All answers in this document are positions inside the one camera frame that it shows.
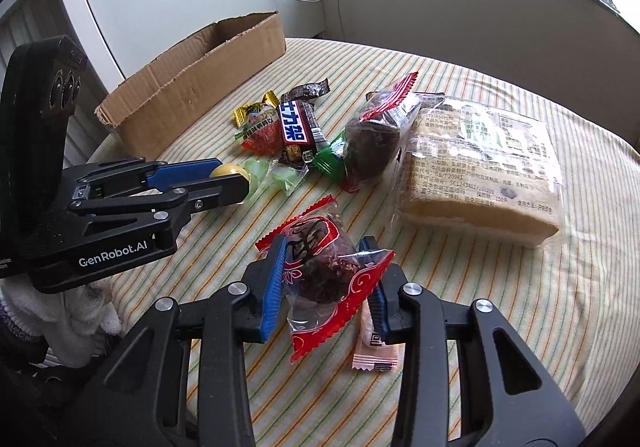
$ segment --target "packaged bread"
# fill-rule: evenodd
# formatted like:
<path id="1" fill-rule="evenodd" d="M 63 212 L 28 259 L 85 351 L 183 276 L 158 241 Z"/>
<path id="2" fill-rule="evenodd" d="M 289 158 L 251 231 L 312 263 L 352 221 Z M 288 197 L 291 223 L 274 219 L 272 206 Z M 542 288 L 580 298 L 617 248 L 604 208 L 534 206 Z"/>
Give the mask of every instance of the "packaged bread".
<path id="1" fill-rule="evenodd" d="M 562 229 L 562 175 L 539 120 L 444 97 L 420 109 L 396 174 L 405 221 L 531 247 Z"/>

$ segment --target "table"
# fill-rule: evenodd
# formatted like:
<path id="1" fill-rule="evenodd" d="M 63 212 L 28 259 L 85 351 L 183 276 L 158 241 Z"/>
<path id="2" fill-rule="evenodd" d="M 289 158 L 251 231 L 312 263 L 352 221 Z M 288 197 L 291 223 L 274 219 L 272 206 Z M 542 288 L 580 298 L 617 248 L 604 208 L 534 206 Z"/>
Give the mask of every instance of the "table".
<path id="1" fill-rule="evenodd" d="M 465 304 L 486 297 L 542 360 L 591 430 L 610 409 L 640 360 L 640 156 L 621 138 L 514 85 L 431 58 L 316 39 L 287 39 L 286 54 L 178 138 L 161 156 L 178 162 L 217 156 L 253 158 L 233 139 L 240 104 L 329 77 L 318 103 L 331 140 L 364 100 L 409 71 L 415 90 L 450 95 L 546 122 L 564 172 L 566 233 L 543 249 L 458 233 L 388 224 L 380 186 L 341 192 L 312 172 L 290 198 L 267 190 L 248 204 L 194 215 L 171 257 L 113 278 L 114 304 L 130 329 L 155 299 L 210 296 L 239 279 L 257 257 L 254 242 L 286 218 L 334 194 L 349 235 L 393 247 L 407 277 L 437 296 Z M 358 319 L 290 364 L 284 312 L 271 341 L 246 345 L 248 392 L 259 446 L 386 446 L 394 426 L 401 372 L 351 369 Z M 192 348 L 188 408 L 196 410 L 199 343 Z M 450 434 L 460 434 L 458 372 L 450 355 Z"/>

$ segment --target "yellow ball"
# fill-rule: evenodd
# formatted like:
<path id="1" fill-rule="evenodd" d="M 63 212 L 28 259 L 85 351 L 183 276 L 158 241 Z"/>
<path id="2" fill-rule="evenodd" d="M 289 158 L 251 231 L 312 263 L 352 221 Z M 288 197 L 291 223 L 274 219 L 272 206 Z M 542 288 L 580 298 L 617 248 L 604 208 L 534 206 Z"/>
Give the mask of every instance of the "yellow ball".
<path id="1" fill-rule="evenodd" d="M 211 174 L 209 175 L 211 178 L 216 176 L 226 176 L 227 174 L 241 174 L 249 181 L 249 173 L 247 173 L 242 167 L 236 166 L 236 164 L 222 164 L 221 166 L 217 166 Z"/>

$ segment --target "striped tablecloth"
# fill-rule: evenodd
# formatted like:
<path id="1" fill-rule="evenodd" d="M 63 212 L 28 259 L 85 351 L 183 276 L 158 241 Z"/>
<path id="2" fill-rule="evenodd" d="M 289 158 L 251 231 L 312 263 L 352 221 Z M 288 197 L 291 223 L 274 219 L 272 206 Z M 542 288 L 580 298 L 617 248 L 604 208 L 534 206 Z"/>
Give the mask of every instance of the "striped tablecloth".
<path id="1" fill-rule="evenodd" d="M 256 259 L 254 241 L 334 194 L 353 241 L 364 234 L 377 236 L 380 244 L 397 251 L 396 261 L 410 280 L 446 300 L 469 304 L 486 297 L 497 304 L 591 430 L 640 361 L 640 157 L 621 138 L 526 90 L 460 66 L 356 44 L 289 39 L 281 59 L 213 107 L 161 159 L 217 156 L 241 163 L 251 155 L 233 139 L 232 109 L 268 89 L 280 94 L 325 77 L 332 91 L 319 102 L 317 113 L 331 140 L 366 92 L 413 70 L 420 72 L 415 90 L 445 91 L 546 122 L 564 171 L 564 240 L 530 250 L 430 229 L 394 232 L 384 210 L 384 188 L 347 194 L 313 172 L 290 198 L 268 190 L 249 204 L 195 215 L 173 257 L 114 278 L 114 303 L 124 326 L 130 329 L 158 297 L 203 299 L 239 279 Z M 246 345 L 257 444 L 388 445 L 401 372 L 351 369 L 358 319 L 292 365 L 283 316 L 269 343 Z M 188 406 L 193 412 L 199 348 L 195 343 L 191 355 Z M 450 434 L 457 436 L 454 352 L 449 378 Z"/>

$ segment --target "cardboard box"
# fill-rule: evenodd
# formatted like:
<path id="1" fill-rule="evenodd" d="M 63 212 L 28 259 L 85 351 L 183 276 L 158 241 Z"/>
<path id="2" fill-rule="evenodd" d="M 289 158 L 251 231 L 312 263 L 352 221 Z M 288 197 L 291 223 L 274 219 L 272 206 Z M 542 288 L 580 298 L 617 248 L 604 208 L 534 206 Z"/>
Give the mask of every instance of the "cardboard box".
<path id="1" fill-rule="evenodd" d="M 226 95 L 286 50 L 276 12 L 212 23 L 172 46 L 96 108 L 132 156 L 155 160 Z"/>

